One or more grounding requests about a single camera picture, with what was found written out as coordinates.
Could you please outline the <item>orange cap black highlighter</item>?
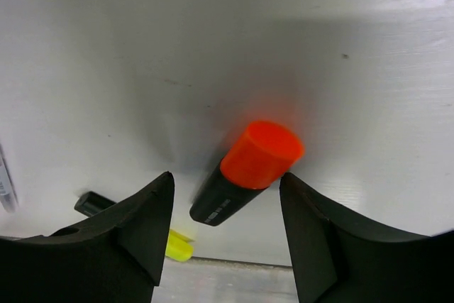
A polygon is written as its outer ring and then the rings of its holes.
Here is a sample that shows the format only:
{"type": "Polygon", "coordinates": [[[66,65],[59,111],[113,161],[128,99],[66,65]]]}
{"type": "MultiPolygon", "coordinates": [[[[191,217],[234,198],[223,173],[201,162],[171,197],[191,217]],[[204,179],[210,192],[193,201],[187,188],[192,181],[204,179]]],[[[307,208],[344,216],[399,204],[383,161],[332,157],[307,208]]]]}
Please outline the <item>orange cap black highlighter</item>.
{"type": "Polygon", "coordinates": [[[218,226],[278,180],[305,153],[297,134],[271,121],[253,121],[201,186],[190,217],[218,226]]]}

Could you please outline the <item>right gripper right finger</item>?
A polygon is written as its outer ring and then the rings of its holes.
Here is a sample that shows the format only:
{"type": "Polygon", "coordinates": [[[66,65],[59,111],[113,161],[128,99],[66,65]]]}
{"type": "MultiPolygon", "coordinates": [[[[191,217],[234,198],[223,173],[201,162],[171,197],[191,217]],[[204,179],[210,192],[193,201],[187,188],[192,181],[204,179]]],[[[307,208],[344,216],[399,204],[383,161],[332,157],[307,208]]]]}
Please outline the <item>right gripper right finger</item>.
{"type": "Polygon", "coordinates": [[[279,195],[299,302],[453,301],[452,231],[381,224],[289,172],[279,195]]]}

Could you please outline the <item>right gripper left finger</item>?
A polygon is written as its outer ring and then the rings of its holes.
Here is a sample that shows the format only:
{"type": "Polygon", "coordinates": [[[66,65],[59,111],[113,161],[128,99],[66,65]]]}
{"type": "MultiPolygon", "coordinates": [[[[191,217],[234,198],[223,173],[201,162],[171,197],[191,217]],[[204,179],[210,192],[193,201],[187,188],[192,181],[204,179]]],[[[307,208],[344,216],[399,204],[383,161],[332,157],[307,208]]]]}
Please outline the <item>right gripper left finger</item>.
{"type": "Polygon", "coordinates": [[[139,192],[50,236],[1,239],[2,302],[151,302],[175,197],[164,172],[139,192]]]}

